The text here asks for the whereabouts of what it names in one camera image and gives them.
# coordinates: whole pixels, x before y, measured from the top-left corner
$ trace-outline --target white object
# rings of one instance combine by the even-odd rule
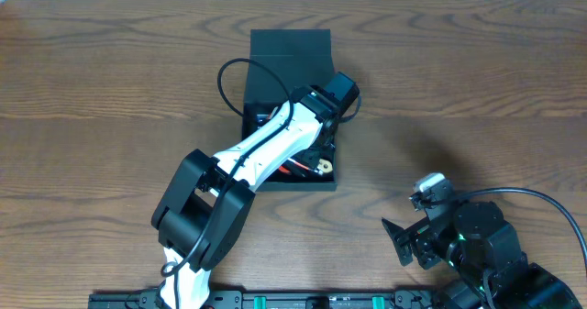
[[[253,192],[287,159],[303,149],[308,149],[322,130],[322,124],[316,120],[316,114],[307,107],[296,103],[293,105],[293,110],[290,125],[253,152],[235,174],[235,180],[246,180]],[[289,113],[289,103],[285,102],[265,126],[234,147],[215,154],[214,156],[219,159],[218,167],[230,173],[238,158],[279,128]],[[218,196],[218,191],[219,189],[211,189],[210,193]],[[182,257],[175,250],[168,248],[164,250],[168,262],[181,262]],[[189,263],[179,270],[179,309],[197,309],[204,304],[210,294],[209,276],[210,271],[200,269],[197,273],[193,272]],[[161,289],[161,298],[171,309],[177,309],[173,292],[173,276],[165,280],[165,285]]]

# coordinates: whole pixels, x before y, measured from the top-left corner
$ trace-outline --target open box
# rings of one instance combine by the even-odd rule
[[[324,87],[335,75],[329,29],[253,29],[250,32],[250,58],[277,73],[288,90],[308,84]],[[243,108],[243,139],[259,128],[260,117],[269,115],[285,100],[282,88],[269,74],[249,66]],[[320,158],[332,162],[332,172],[302,178],[276,171],[257,191],[335,191],[336,147],[330,145],[317,150]]]

